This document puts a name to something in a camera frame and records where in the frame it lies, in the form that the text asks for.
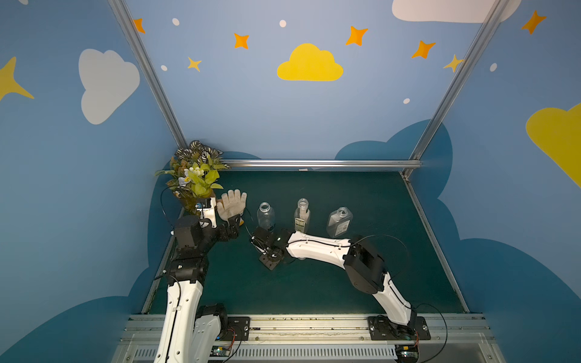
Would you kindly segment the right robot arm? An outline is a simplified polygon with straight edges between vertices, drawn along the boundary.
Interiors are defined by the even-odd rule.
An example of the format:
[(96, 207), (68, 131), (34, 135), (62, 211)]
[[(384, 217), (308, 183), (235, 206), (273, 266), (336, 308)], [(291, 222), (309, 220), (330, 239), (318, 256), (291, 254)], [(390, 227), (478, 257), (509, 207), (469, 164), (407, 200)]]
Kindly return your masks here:
[(369, 243), (369, 237), (331, 239), (300, 231), (280, 234), (258, 227), (250, 242), (260, 252), (260, 260), (273, 270), (285, 257), (316, 260), (343, 269), (355, 289), (372, 295), (394, 325), (413, 328), (417, 313), (397, 289), (385, 260)]

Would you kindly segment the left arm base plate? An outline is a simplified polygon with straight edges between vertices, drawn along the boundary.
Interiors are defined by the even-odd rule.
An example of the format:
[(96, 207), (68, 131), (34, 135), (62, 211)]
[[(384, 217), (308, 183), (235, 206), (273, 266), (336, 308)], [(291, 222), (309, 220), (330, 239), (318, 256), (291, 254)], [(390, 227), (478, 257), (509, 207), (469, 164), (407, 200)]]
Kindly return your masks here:
[(216, 341), (248, 341), (251, 328), (251, 318), (247, 316), (228, 317), (225, 328), (219, 333)]

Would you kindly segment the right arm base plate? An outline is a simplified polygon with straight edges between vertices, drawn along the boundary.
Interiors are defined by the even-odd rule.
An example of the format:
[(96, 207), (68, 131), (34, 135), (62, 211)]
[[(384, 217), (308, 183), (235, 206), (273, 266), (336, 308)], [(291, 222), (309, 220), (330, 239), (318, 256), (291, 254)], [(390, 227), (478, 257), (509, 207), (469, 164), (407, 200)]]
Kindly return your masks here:
[(412, 316), (408, 325), (398, 325), (387, 316), (367, 317), (369, 333), (372, 340), (430, 340), (428, 324), (422, 316)]

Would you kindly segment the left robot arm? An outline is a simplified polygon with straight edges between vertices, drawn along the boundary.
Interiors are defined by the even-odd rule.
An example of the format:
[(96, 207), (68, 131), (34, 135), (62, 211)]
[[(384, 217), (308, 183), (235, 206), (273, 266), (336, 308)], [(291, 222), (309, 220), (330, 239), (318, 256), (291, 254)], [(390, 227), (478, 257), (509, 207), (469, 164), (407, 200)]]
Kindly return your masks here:
[(240, 218), (214, 227), (209, 219), (183, 216), (175, 224), (176, 256), (164, 273), (167, 304), (156, 362), (207, 362), (218, 339), (231, 337), (226, 360), (248, 339), (247, 326), (230, 325), (223, 304), (199, 307), (209, 269), (208, 254), (218, 241), (239, 236)]

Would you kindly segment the round clear plastic bottle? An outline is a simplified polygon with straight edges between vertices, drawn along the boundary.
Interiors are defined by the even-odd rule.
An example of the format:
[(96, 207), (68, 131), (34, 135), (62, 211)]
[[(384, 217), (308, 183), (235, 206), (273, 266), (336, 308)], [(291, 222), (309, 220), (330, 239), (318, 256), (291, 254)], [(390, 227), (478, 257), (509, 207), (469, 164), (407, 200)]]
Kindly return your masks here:
[(268, 202), (262, 202), (257, 210), (258, 225), (266, 231), (275, 228), (275, 210)]

